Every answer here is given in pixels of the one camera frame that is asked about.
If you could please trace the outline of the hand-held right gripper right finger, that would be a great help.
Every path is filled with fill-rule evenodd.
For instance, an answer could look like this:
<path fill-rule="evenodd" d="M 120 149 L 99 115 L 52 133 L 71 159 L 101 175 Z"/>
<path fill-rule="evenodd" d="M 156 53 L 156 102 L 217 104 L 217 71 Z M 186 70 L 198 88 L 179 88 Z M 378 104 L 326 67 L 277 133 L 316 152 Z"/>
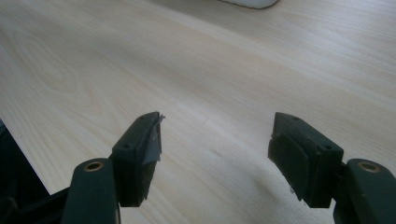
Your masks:
<path fill-rule="evenodd" d="M 332 177 L 343 155 L 343 149 L 303 119 L 276 112 L 268 158 L 309 207 L 330 206 Z"/>

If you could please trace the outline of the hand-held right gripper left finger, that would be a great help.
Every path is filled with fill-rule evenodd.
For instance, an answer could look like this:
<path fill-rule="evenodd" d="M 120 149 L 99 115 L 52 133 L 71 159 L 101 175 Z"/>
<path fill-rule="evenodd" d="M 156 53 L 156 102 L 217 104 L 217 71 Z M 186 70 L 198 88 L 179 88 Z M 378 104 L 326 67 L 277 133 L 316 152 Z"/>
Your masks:
<path fill-rule="evenodd" d="M 117 197 L 121 207 L 138 207 L 149 195 L 161 159 L 161 122 L 155 111 L 137 118 L 112 148 Z"/>

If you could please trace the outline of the grey plastic toothbrush holder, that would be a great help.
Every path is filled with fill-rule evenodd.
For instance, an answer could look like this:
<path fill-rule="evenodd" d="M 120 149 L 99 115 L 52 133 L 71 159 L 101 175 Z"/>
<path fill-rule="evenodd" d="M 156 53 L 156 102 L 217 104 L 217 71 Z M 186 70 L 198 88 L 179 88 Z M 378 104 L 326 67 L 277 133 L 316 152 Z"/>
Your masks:
<path fill-rule="evenodd" d="M 240 7 L 263 9 L 266 7 L 271 7 L 278 0 L 220 0 L 221 2 L 237 5 Z"/>

